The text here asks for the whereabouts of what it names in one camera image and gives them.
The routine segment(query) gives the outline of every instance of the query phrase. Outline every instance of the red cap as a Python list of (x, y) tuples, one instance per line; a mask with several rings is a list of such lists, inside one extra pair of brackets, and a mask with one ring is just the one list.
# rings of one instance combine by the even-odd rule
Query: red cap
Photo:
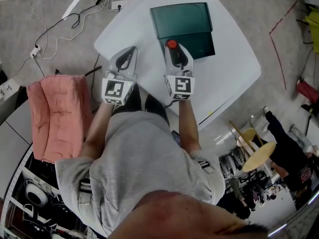
[(168, 48), (176, 49), (177, 48), (177, 42), (175, 40), (169, 40), (167, 42), (167, 46), (168, 46)]

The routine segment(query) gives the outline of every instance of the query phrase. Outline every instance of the black trousers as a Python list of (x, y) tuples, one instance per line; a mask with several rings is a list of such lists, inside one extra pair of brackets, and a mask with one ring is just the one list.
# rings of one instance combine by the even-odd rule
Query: black trousers
[[(140, 90), (137, 84), (135, 84), (133, 91), (127, 100), (124, 106), (120, 106), (113, 112), (113, 115), (119, 113), (133, 113), (142, 110), (142, 101), (140, 96)], [(145, 110), (146, 112), (157, 114), (161, 116), (169, 125), (168, 117), (165, 112), (163, 105), (156, 100), (153, 96), (148, 95), (146, 102), (145, 102)]]
[[(280, 122), (271, 112), (266, 113), (266, 119), (269, 122), (268, 130), (277, 141), (275, 151), (270, 156), (270, 159), (284, 168), (289, 174), (298, 174), (308, 164), (306, 155), (299, 145), (286, 134)], [(258, 147), (261, 147), (257, 136), (253, 139), (253, 142)]]

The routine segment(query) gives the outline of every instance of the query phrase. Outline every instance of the green box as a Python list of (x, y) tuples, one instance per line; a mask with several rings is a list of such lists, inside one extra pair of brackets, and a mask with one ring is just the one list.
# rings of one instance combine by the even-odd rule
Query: green box
[(215, 55), (207, 3), (183, 3), (151, 8), (162, 50), (167, 40), (183, 45), (193, 59)]

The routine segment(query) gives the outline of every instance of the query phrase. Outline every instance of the concrete floor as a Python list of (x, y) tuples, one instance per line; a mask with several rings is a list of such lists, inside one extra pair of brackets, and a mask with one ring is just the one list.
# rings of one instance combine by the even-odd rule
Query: concrete floor
[[(31, 0), (36, 12), (47, 26), (52, 26), (62, 18), (73, 0)], [(307, 113), (300, 110), (305, 98), (295, 92), (295, 83), (300, 75), (311, 45), (304, 45), (303, 39), (311, 41), (308, 30), (296, 22), (302, 19), (304, 6), (299, 1), (285, 16), (287, 11), (297, 0), (220, 0), (234, 17), (239, 27), (252, 46), (261, 65), (261, 77), (222, 115), (200, 132), (200, 142), (203, 148), (212, 153), (223, 155), (235, 146), (235, 141), (229, 135), (228, 121), (233, 120), (238, 126), (246, 124), (251, 115), (259, 116), (262, 108), (267, 105), (288, 129), (295, 123), (301, 130), (306, 126)], [(80, 0), (73, 12), (95, 4), (96, 0)], [(58, 53), (52, 60), (38, 62), (45, 75), (51, 75), (55, 69), (63, 74), (80, 75), (93, 69), (98, 56), (93, 47), (94, 41), (107, 24), (116, 16), (117, 12), (106, 9), (87, 17), (84, 31), (72, 42), (59, 41)], [(285, 89), (282, 72), (272, 45), (269, 32), (276, 23), (283, 18), (272, 33), (272, 38), (283, 66), (283, 74), (287, 89)], [(72, 37), (79, 30), (71, 29), (76, 17), (71, 17), (49, 31), (49, 44), (45, 57), (55, 52), (55, 40), (59, 36)], [(12, 76), (34, 48), (34, 42), (44, 31), (27, 0), (0, 1), (0, 60), (6, 74)], [(39, 42), (43, 47), (45, 37)], [(304, 77), (319, 87), (318, 63), (315, 66), (315, 55), (312, 53)], [(105, 71), (107, 61), (100, 58), (98, 65)], [(94, 96), (98, 99), (103, 72), (97, 72), (94, 86)], [(21, 85), (29, 85), (41, 79), (42, 74), (36, 63), (29, 59), (23, 69), (14, 76)]]

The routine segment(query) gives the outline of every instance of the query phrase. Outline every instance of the pink seat cushion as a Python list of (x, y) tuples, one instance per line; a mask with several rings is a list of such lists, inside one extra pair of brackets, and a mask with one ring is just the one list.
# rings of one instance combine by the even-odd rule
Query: pink seat cushion
[(77, 157), (92, 122), (84, 76), (54, 75), (27, 88), (34, 157), (54, 163)]

